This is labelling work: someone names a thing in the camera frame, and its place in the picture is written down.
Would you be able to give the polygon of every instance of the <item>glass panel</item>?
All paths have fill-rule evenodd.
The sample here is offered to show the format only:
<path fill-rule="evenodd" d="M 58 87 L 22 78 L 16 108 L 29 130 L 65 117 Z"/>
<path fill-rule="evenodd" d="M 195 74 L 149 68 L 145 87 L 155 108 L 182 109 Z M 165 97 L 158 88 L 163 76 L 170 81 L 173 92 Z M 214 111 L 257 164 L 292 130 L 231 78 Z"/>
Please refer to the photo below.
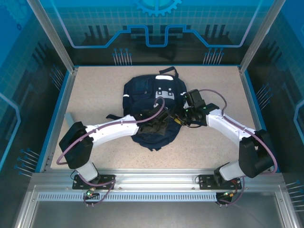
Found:
<path fill-rule="evenodd" d="M 286 183 L 304 182 L 303 7 L 285 2 L 247 69 Z"/>
<path fill-rule="evenodd" d="M 75 65 L 240 64 L 272 2 L 41 1 Z"/>
<path fill-rule="evenodd" d="M 25 0 L 0 6 L 0 220 L 13 227 L 66 69 Z"/>

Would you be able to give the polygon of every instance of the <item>black cable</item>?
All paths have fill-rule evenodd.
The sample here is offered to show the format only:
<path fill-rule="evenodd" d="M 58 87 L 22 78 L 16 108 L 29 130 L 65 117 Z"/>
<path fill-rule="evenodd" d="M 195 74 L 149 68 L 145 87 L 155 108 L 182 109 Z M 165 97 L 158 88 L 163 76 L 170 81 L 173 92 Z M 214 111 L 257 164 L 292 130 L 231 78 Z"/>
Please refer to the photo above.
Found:
<path fill-rule="evenodd" d="M 186 125 L 187 127 L 189 127 L 189 128 L 199 128 L 199 127 L 201 127 L 202 125 L 198 125 L 198 126 L 194 126 L 194 127 L 191 127 L 191 126 L 189 126 L 189 125 Z"/>
<path fill-rule="evenodd" d="M 198 177 L 199 177 L 199 176 L 196 176 L 196 178 L 194 179 L 194 182 L 195 182 L 196 184 L 200 184 L 200 183 L 197 183 L 197 182 L 196 182 L 196 179 L 197 179 Z"/>
<path fill-rule="evenodd" d="M 70 175 L 70 178 L 72 179 L 72 180 L 74 180 L 74 178 L 72 178 L 72 175 L 73 175 L 73 173 L 75 172 L 75 170 L 71 173 L 71 175 Z"/>

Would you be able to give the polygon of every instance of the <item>grid pattern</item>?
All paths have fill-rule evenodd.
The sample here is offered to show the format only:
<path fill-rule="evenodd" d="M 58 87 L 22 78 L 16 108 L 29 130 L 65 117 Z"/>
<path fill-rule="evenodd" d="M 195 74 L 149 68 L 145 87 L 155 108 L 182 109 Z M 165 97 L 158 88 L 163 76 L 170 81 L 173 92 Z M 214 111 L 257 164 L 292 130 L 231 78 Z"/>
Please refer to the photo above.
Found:
<path fill-rule="evenodd" d="M 220 33 L 221 25 L 225 25 L 224 34 L 229 32 L 229 39 L 235 45 L 240 44 L 244 33 L 252 19 L 257 7 L 255 6 L 178 6 L 165 16 L 148 16 L 140 9 L 134 7 L 82 7 L 82 8 L 59 8 L 58 12 L 75 45 L 80 46 L 85 40 L 86 34 L 90 34 L 88 26 L 99 25 L 102 28 L 102 37 L 105 38 L 106 31 L 103 25 L 107 26 L 110 36 L 122 30 L 126 25 L 152 25 L 153 33 L 150 35 L 160 36 L 161 25 L 186 24 L 191 25 L 199 34 L 205 34 L 206 26 L 210 25 L 208 37 L 211 37 L 212 28 L 218 25 L 215 33 Z M 250 43 L 256 34 L 269 7 L 263 6 L 257 13 L 246 42 Z M 46 9 L 59 36 L 63 42 L 67 42 L 66 35 L 60 25 L 54 9 Z"/>
<path fill-rule="evenodd" d="M 304 97 L 304 48 L 282 13 L 277 16 L 266 38 L 266 42 L 277 43 L 282 52 L 277 67 L 281 70 L 289 69 Z"/>
<path fill-rule="evenodd" d="M 32 57 L 38 41 L 46 44 L 48 38 L 34 15 L 28 20 L 8 56 L 0 66 L 0 93 L 11 99 L 25 71 L 35 72 L 38 63 Z M 8 104 L 0 99 L 0 120 Z"/>

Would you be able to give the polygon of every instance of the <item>backpack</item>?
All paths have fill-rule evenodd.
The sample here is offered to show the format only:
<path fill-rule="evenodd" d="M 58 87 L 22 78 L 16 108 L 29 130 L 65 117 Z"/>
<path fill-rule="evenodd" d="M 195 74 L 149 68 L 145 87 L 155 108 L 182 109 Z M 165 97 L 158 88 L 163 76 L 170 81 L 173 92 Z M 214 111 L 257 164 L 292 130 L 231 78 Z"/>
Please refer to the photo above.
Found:
<path fill-rule="evenodd" d="M 172 70 L 175 71 L 175 76 L 163 75 Z M 124 85 L 123 115 L 130 114 L 137 120 L 151 116 L 154 101 L 159 96 L 165 99 L 165 107 L 168 112 L 173 112 L 176 108 L 184 106 L 183 95 L 186 92 L 185 83 L 179 79 L 179 74 L 173 66 L 161 70 L 159 75 L 134 77 Z M 106 118 L 118 119 L 120 117 L 110 114 Z M 157 126 L 156 131 L 152 130 L 154 126 Z M 163 146 L 171 143 L 181 129 L 181 125 L 175 122 L 173 118 L 167 118 L 165 122 L 160 121 L 158 124 L 149 121 L 139 125 L 139 127 L 137 134 L 131 137 L 134 142 L 148 148 L 150 151 L 153 151 L 153 149 L 158 151 Z"/>

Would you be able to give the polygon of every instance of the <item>beige table surface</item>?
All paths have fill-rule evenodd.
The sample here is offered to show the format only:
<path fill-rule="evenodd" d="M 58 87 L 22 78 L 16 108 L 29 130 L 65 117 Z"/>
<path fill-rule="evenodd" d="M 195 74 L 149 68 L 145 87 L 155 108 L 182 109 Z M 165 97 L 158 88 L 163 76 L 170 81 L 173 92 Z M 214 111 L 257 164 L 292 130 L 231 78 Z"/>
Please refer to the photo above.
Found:
<path fill-rule="evenodd" d="M 165 66 L 82 66 L 79 67 L 67 111 L 74 121 L 84 125 L 107 122 L 108 114 L 122 116 L 124 84 L 132 77 L 157 74 Z M 254 127 L 246 95 L 236 66 L 177 66 L 187 90 L 210 88 L 222 93 L 228 102 L 227 115 L 238 122 Z M 202 93 L 206 103 L 223 107 L 224 103 L 216 94 Z M 68 131 L 63 121 L 58 142 Z M 62 153 L 57 144 L 52 169 L 58 166 L 56 160 Z M 238 159 L 238 148 L 220 132 L 201 127 L 182 127 L 176 139 L 159 151 L 149 151 L 123 137 L 106 142 L 93 149 L 91 161 L 98 168 L 217 168 Z"/>

